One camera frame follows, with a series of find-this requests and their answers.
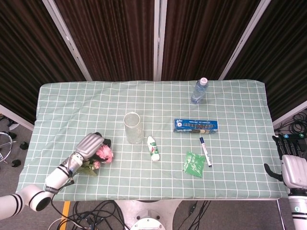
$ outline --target green plastic bag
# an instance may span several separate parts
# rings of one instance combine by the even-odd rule
[[[203,164],[205,156],[187,152],[186,159],[183,164],[183,171],[187,174],[202,178]]]

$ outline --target clear plastic cup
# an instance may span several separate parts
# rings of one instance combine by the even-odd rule
[[[135,112],[127,113],[124,117],[127,141],[139,144],[144,139],[143,125],[140,116]]]

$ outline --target green checkered tablecloth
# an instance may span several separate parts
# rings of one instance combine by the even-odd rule
[[[264,84],[254,80],[209,81],[204,104],[189,102],[195,81],[67,82],[43,85],[37,120],[18,188],[44,187],[45,178],[91,132],[112,140],[114,159],[99,176],[79,174],[55,200],[280,198],[286,187],[263,163],[281,171]],[[146,139],[131,145],[123,118],[137,112],[152,135],[160,161],[152,162]],[[174,118],[217,120],[215,134],[174,133]],[[203,178],[182,171],[187,151],[202,154],[206,142],[213,167]]]

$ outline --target pink flower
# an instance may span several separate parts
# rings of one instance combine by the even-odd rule
[[[112,150],[107,145],[101,146],[96,152],[96,155],[101,159],[107,159],[104,163],[110,163],[113,158]]]
[[[100,162],[99,161],[94,161],[93,165],[94,165],[94,169],[99,169],[100,168]]]

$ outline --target silver stool leg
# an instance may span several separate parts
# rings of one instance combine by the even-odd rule
[[[4,135],[4,136],[6,136],[6,137],[9,139],[9,142],[0,145],[0,148],[3,147],[3,146],[6,146],[6,145],[10,145],[10,150],[9,150],[9,152],[6,154],[6,156],[3,156],[3,155],[0,153],[0,162],[4,161],[5,163],[7,163],[7,162],[6,162],[6,159],[8,158],[8,156],[9,156],[10,153],[11,153],[11,150],[12,150],[12,147],[13,147],[13,140],[12,140],[11,136],[10,136],[9,134],[7,134],[7,133],[0,132],[0,135]]]

